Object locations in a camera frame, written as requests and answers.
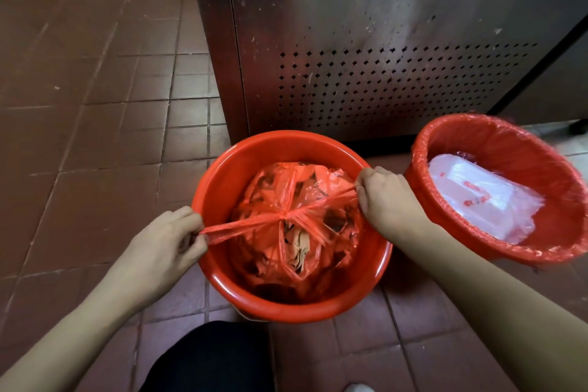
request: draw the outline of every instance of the tied plastic bag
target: tied plastic bag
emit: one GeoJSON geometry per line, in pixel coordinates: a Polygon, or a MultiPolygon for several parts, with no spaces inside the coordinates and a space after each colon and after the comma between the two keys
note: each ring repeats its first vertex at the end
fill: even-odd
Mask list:
{"type": "Polygon", "coordinates": [[[341,169],[275,163],[259,171],[231,222],[202,230],[227,241],[229,260],[254,293],[307,303],[353,260],[363,229],[353,181],[341,169]]]}
{"type": "Polygon", "coordinates": [[[518,244],[535,230],[533,216],[545,200],[533,189],[450,154],[433,158],[429,172],[445,201],[491,236],[518,244]]]}

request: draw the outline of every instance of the trash bin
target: trash bin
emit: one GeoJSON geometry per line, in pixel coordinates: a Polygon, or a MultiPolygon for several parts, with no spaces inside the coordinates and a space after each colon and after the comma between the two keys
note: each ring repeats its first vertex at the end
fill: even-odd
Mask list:
{"type": "Polygon", "coordinates": [[[588,190],[580,173],[554,148],[507,121],[479,114],[446,115],[418,134],[406,179],[429,218],[486,259],[526,264],[566,262],[588,251],[588,190]],[[429,175],[439,154],[471,155],[474,162],[545,198],[535,231],[518,245],[470,225],[443,199],[429,175]]]}
{"type": "MultiPolygon", "coordinates": [[[[293,130],[262,133],[234,145],[210,165],[198,185],[192,208],[202,214],[208,226],[227,222],[255,174],[281,161],[341,168],[353,179],[369,166],[343,144],[318,134],[293,130]]],[[[364,223],[352,265],[324,297],[304,305],[280,304],[249,292],[239,281],[222,243],[210,247],[200,266],[210,284],[237,309],[262,320],[312,322],[338,315],[368,295],[386,269],[391,252],[392,246],[364,223]]]]}

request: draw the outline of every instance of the black pants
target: black pants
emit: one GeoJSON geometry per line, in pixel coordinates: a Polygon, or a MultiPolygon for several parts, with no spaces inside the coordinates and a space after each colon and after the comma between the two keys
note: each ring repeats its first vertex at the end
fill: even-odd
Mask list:
{"type": "Polygon", "coordinates": [[[249,322],[197,327],[155,362],[139,392],[274,392],[267,332],[249,322]]]}

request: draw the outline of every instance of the hand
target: hand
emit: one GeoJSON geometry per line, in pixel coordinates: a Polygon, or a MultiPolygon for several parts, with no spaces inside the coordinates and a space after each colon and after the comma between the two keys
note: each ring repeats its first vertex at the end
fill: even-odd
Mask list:
{"type": "Polygon", "coordinates": [[[355,187],[365,218],[392,243],[411,240],[432,224],[402,175],[379,166],[365,168],[355,187]]]}
{"type": "Polygon", "coordinates": [[[128,316],[154,303],[206,253],[206,237],[192,234],[203,227],[188,206],[164,212],[130,241],[91,296],[114,301],[128,316]]]}

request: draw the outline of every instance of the white shoe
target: white shoe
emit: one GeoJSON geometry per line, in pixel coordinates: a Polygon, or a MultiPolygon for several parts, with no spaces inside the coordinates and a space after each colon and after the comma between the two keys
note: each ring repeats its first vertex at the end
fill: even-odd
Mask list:
{"type": "Polygon", "coordinates": [[[375,392],[375,390],[365,384],[349,384],[343,392],[375,392]]]}

